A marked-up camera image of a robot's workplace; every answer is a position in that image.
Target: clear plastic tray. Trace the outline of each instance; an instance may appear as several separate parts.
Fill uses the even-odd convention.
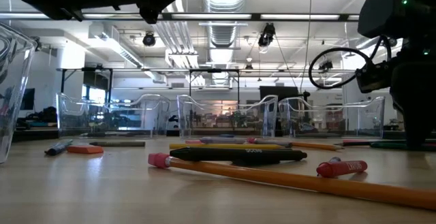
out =
[[[275,136],[276,95],[255,104],[199,103],[188,95],[177,96],[180,137],[199,138],[235,135],[269,138]]]
[[[9,153],[35,47],[32,39],[0,23],[0,163]]]
[[[283,136],[369,137],[383,136],[384,97],[331,106],[310,106],[299,97],[279,102]]]
[[[60,137],[156,138],[166,136],[170,100],[144,94],[131,103],[95,103],[57,94]]]

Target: pink eraser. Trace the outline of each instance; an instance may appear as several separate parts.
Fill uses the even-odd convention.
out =
[[[251,143],[251,144],[255,144],[256,143],[256,138],[247,138],[247,142]]]
[[[150,153],[149,154],[149,164],[159,167],[162,169],[168,168],[165,164],[165,160],[169,157],[166,153]]]

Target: orange eraser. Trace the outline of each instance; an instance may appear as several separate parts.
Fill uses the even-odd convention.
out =
[[[103,148],[101,146],[93,146],[93,145],[73,145],[73,146],[68,146],[67,151],[69,153],[93,154],[93,153],[103,153]]]

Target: red crayon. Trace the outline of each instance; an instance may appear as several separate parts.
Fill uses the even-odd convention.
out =
[[[368,165],[365,161],[324,162],[318,166],[316,172],[322,177],[332,178],[344,174],[363,172],[367,168]]]

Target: cable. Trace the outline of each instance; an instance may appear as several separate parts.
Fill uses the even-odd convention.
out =
[[[283,57],[283,62],[286,65],[286,69],[289,72],[289,75],[291,76],[292,82],[294,83],[295,87],[297,87],[297,84],[295,83],[295,79],[294,79],[294,77],[292,77],[291,70],[289,70],[289,65],[287,64],[287,61],[285,59],[285,55],[283,54],[283,51],[281,50],[281,46],[280,46],[280,43],[279,43],[279,38],[277,37],[277,34],[274,34],[274,36],[275,36],[275,39],[277,40],[277,45],[279,46],[281,57]]]
[[[352,77],[350,77],[349,79],[347,79],[346,81],[342,81],[342,82],[340,82],[338,84],[334,84],[332,86],[322,86],[322,85],[317,84],[315,82],[315,80],[313,79],[313,76],[312,76],[312,71],[313,71],[313,67],[315,66],[315,63],[318,61],[318,59],[320,59],[321,57],[323,57],[324,55],[326,55],[326,54],[328,54],[330,52],[341,51],[341,52],[353,52],[355,54],[358,54],[358,55],[360,55],[365,60],[366,64],[365,64],[364,67],[372,66],[372,65],[374,65],[373,58],[376,55],[376,53],[378,51],[378,48],[380,47],[382,42],[384,43],[384,46],[386,48],[386,52],[387,52],[387,56],[388,56],[387,59],[388,59],[388,61],[390,61],[391,58],[392,58],[392,51],[391,51],[391,48],[390,48],[389,39],[386,36],[381,35],[379,40],[377,41],[377,44],[375,45],[374,51],[373,51],[373,53],[371,54],[370,57],[368,57],[365,53],[361,52],[360,50],[356,50],[356,49],[348,48],[348,47],[331,48],[331,49],[328,49],[328,50],[325,50],[325,51],[321,52],[319,55],[317,55],[314,58],[314,60],[312,61],[312,63],[309,66],[309,80],[311,81],[311,83],[315,87],[317,87],[319,89],[335,89],[335,88],[339,88],[339,87],[341,87],[343,85],[348,84],[349,82],[351,82],[356,77],[355,74]]]
[[[312,19],[312,0],[309,0],[309,26],[307,28],[306,60],[305,60],[305,68],[303,68],[303,70],[302,70],[300,93],[302,91],[302,81],[305,79],[305,71],[306,71],[306,67],[307,67],[307,57],[309,56],[309,38],[311,36],[311,19]]]

